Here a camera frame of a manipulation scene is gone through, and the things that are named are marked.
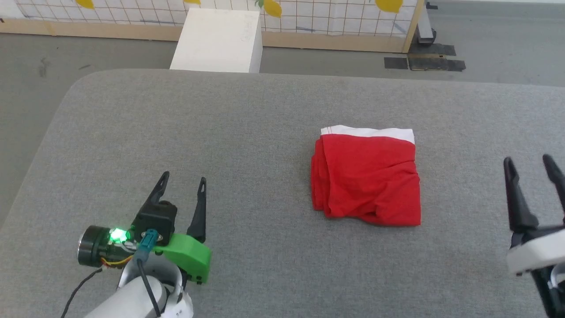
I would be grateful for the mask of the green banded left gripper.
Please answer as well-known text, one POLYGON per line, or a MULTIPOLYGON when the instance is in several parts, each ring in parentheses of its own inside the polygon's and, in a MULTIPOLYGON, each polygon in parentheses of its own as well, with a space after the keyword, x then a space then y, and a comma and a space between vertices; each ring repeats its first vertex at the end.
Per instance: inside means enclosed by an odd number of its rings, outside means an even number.
MULTIPOLYGON (((142 213, 167 213, 170 204, 161 203, 167 188, 169 171, 164 171, 142 205, 142 213)), ((208 280, 211 250, 206 240, 207 180, 200 179, 196 193, 196 208, 185 234, 172 234, 167 246, 155 245, 150 257, 167 260, 180 268, 189 281, 204 284, 208 280)), ((134 227, 124 230, 101 226, 89 226, 79 240, 77 261, 80 265, 123 269, 128 263, 135 264, 133 256, 140 246, 135 238, 134 227)))

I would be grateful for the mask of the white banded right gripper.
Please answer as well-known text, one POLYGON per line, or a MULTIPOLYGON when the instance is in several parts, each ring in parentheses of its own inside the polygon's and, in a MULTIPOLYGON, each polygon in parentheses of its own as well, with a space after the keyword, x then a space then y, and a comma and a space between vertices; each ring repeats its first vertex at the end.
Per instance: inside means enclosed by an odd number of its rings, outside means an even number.
MULTIPOLYGON (((565 212, 565 175, 549 154, 542 157, 549 180, 555 185, 557 196, 565 212)), ((506 184, 507 211, 511 235, 510 249, 506 255, 508 272, 523 273, 543 269, 564 262, 564 226, 543 226, 530 212, 519 185, 519 174, 511 157, 503 160, 506 184)))

